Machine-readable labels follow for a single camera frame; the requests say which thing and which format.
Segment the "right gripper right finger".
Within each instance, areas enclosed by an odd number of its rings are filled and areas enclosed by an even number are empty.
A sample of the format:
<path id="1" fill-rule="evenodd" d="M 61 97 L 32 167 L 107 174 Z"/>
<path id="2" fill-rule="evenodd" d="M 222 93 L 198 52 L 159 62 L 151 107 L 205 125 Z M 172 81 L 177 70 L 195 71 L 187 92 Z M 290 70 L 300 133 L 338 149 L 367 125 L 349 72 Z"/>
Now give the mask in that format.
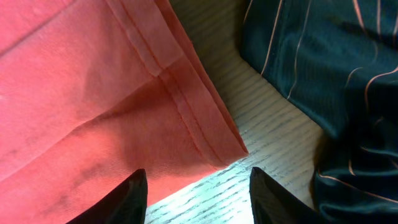
<path id="1" fill-rule="evenodd" d="M 249 193 L 255 224 L 329 222 L 258 167 L 251 170 Z"/>

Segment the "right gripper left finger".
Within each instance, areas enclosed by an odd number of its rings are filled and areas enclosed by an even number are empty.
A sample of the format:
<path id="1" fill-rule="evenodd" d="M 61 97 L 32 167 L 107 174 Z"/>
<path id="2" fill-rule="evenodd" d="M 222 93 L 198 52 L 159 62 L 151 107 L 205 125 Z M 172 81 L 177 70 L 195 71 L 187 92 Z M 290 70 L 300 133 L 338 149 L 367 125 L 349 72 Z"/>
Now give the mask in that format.
<path id="1" fill-rule="evenodd" d="M 146 171 L 138 169 L 68 224 L 144 224 L 147 196 Z"/>

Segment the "red t-shirt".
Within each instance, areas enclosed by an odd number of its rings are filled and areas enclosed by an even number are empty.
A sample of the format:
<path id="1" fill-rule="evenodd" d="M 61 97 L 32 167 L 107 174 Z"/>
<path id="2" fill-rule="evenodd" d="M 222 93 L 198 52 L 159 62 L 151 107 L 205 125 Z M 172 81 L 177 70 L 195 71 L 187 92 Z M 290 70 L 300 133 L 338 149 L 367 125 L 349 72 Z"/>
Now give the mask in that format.
<path id="1" fill-rule="evenodd" d="M 168 1 L 1 1 L 1 222 L 153 204 L 247 155 Z"/>

